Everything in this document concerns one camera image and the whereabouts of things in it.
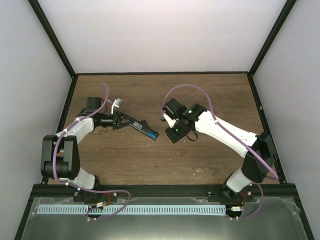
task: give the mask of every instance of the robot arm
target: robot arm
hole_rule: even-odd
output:
[[[58,132],[56,135],[47,135],[42,141],[41,174],[44,177],[54,178],[53,174],[53,152],[58,138],[66,132],[58,146],[56,157],[56,173],[61,181],[72,182],[77,186],[93,189],[99,185],[99,179],[80,167],[80,157],[78,144],[96,127],[112,127],[114,130],[130,126],[145,134],[149,138],[156,140],[159,133],[152,130],[147,121],[138,121],[120,111],[114,111],[114,107],[119,107],[122,100],[117,99],[112,105],[112,114],[97,113],[92,117],[83,118],[95,112],[101,106],[101,98],[88,97],[87,107],[77,116],[71,129]]]
[[[190,132],[207,134],[236,151],[244,158],[243,165],[232,173],[223,184],[223,193],[229,199],[236,198],[247,185],[261,183],[269,170],[239,141],[225,132],[214,120],[210,111],[199,104],[187,108],[172,98],[162,108],[163,118],[169,127],[165,133],[176,143]],[[276,150],[271,137],[266,133],[257,135],[235,127],[217,118],[221,125],[238,139],[250,146],[271,167],[276,160]]]

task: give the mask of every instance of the white panel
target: white panel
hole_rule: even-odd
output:
[[[297,1],[254,78],[287,179],[320,239],[320,1]]]
[[[40,0],[77,73],[248,71],[285,0]]]
[[[0,239],[14,239],[70,77],[26,0],[0,8]]]

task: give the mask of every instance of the purple cable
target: purple cable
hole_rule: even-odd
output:
[[[271,179],[271,180],[275,180],[275,181],[278,181],[278,179],[276,179],[275,177],[273,177],[273,176],[265,176],[265,178],[267,178],[267,179]]]
[[[254,184],[256,184],[256,185],[258,186],[258,188],[260,189],[260,192],[261,192],[261,200],[260,200],[261,202],[260,202],[260,205],[258,206],[258,208],[257,208],[253,213],[250,213],[249,215],[244,216],[244,217],[239,217],[238,220],[244,220],[244,219],[248,219],[248,218],[252,217],[252,216],[255,215],[257,212],[259,212],[259,210],[260,210],[261,207],[262,207],[262,204],[263,204],[264,198],[265,198],[265,196],[264,196],[264,191],[262,190],[262,187],[260,186],[259,183],[255,183],[255,182],[254,182]],[[227,218],[229,218],[229,219],[236,219],[236,218],[230,217],[228,214],[225,214],[225,216],[226,216]]]
[[[181,85],[178,85],[178,86],[175,86],[174,88],[172,88],[164,97],[164,100],[162,102],[162,107],[161,107],[161,117],[164,116],[164,113],[162,111],[162,108],[164,107],[165,105],[165,102],[166,102],[166,99],[167,97],[169,96],[169,94],[177,89],[177,88],[180,88],[180,87],[193,87],[193,88],[196,88],[198,90],[200,90],[206,97],[206,99],[208,100],[208,103],[209,103],[209,107],[210,107],[210,112],[212,114],[212,117],[213,117],[213,120],[216,122],[216,124],[222,128],[227,134],[229,134],[231,137],[233,137],[235,140],[237,140],[242,146],[244,146],[250,153],[252,153],[273,175],[274,177],[278,180],[279,177],[277,175],[277,173],[262,159],[262,157],[260,157],[250,146],[248,146],[247,144],[245,144],[243,141],[241,141],[238,137],[236,137],[232,132],[230,132],[228,129],[226,129],[218,120],[217,120],[217,116],[215,115],[214,113],[214,109],[212,107],[212,103],[211,103],[211,99],[210,97],[208,96],[208,94],[205,92],[205,90],[203,90],[201,87],[198,87],[196,85],[192,85],[192,84],[181,84]]]
[[[103,104],[96,111],[90,113],[87,116],[80,117],[78,120],[75,120],[73,123],[71,123],[65,130],[63,130],[63,132],[61,133],[61,135],[58,137],[58,139],[56,141],[56,144],[55,144],[54,149],[53,149],[53,156],[52,156],[52,170],[53,170],[54,180],[56,182],[58,182],[58,183],[66,183],[67,182],[67,181],[60,181],[59,178],[58,178],[58,175],[57,175],[56,162],[57,162],[57,153],[58,153],[59,144],[60,144],[63,136],[66,134],[66,132],[68,132],[75,124],[77,124],[77,123],[79,123],[79,122],[81,122],[81,121],[83,121],[83,120],[85,120],[87,118],[90,118],[91,116],[95,115],[96,113],[98,113],[107,104],[108,97],[109,97],[109,88],[108,88],[108,85],[106,83],[102,83],[102,86],[105,86],[105,89],[106,89],[106,95],[105,95],[105,99],[104,99]],[[87,192],[90,192],[90,193],[96,193],[96,194],[109,194],[109,193],[126,193],[126,194],[128,194],[128,202],[126,202],[125,205],[123,205],[123,207],[121,207],[118,211],[114,212],[111,215],[108,215],[108,216],[105,216],[105,217],[99,217],[98,218],[99,220],[108,219],[108,218],[111,218],[111,217],[115,216],[116,214],[121,212],[130,203],[130,200],[131,200],[131,194],[127,190],[118,189],[118,190],[97,191],[97,190],[92,190],[92,189],[88,189],[88,188],[85,188],[85,187],[79,187],[79,186],[77,186],[77,185],[75,185],[73,183],[70,183],[70,186],[75,187],[77,189],[80,188],[81,190],[84,190],[84,191],[87,191]]]

